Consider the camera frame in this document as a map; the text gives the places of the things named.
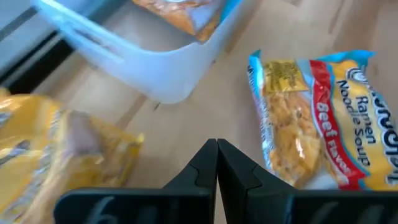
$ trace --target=food package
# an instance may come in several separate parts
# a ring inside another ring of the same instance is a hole
[[[0,223],[53,223],[66,191],[122,186],[142,140],[49,98],[2,90]]]
[[[398,190],[398,135],[365,76],[372,52],[261,62],[248,78],[269,172],[299,189]]]
[[[210,38],[220,23],[220,12],[225,0],[133,0],[133,2],[204,42]]]

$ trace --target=package in bin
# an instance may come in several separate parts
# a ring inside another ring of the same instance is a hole
[[[221,20],[226,0],[132,0],[204,42]]]

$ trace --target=light wood grain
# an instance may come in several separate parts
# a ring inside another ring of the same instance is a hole
[[[398,4],[379,0],[263,0],[233,43],[220,54],[193,93],[176,105],[160,105],[84,62],[78,55],[62,79],[40,92],[87,111],[146,143],[131,177],[133,187],[162,187],[178,174],[208,138],[226,138],[261,166],[259,126],[246,80],[247,57],[262,49],[264,60],[312,58],[341,50],[375,49],[371,79],[393,111],[398,47]],[[216,223],[224,223],[217,199]]]

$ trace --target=white plastic tray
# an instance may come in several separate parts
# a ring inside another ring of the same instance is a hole
[[[131,1],[102,25],[68,8],[71,0],[35,4],[91,63],[154,100],[177,103],[207,72],[249,1],[240,0],[204,44]]]

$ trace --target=red stripe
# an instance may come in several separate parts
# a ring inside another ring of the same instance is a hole
[[[315,121],[322,132],[327,152],[335,166],[343,173],[349,182],[357,183],[358,179],[365,177],[365,173],[359,170],[348,157],[341,142],[341,133],[333,114],[330,96],[331,80],[327,65],[324,62],[310,60],[313,76],[313,108]]]

